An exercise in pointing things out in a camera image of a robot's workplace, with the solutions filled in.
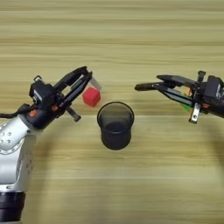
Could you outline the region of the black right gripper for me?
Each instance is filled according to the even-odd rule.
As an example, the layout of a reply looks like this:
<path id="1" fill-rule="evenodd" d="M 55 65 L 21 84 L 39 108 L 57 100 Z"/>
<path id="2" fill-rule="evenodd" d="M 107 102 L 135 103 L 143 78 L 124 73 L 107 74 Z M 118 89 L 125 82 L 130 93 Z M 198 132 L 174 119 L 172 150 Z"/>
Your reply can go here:
<path id="1" fill-rule="evenodd" d="M 200 113 L 224 118 L 224 81 L 213 75 L 209 75 L 207 81 L 204 81 L 205 75 L 204 71 L 199 71 L 197 81 L 179 75 L 163 74 L 157 76 L 164 83 L 171 83 L 178 87 L 196 85 L 191 88 L 192 99 L 169 87 L 158 86 L 157 90 L 175 102 L 192 107 L 190 123 L 196 124 Z"/>

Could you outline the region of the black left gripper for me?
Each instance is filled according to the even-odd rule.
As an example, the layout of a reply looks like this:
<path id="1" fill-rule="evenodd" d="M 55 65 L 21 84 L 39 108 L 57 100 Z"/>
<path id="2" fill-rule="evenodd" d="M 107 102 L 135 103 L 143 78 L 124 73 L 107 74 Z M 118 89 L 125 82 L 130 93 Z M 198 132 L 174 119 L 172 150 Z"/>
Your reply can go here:
<path id="1" fill-rule="evenodd" d="M 63 116 L 66 112 L 78 122 L 81 117 L 71 108 L 72 101 L 76 99 L 92 79 L 92 72 L 88 72 L 86 66 L 79 67 L 66 74 L 58 81 L 54 88 L 57 91 L 64 90 L 67 86 L 70 92 L 63 98 L 43 98 L 24 108 L 24 118 L 37 130 L 45 129 L 54 119 Z"/>

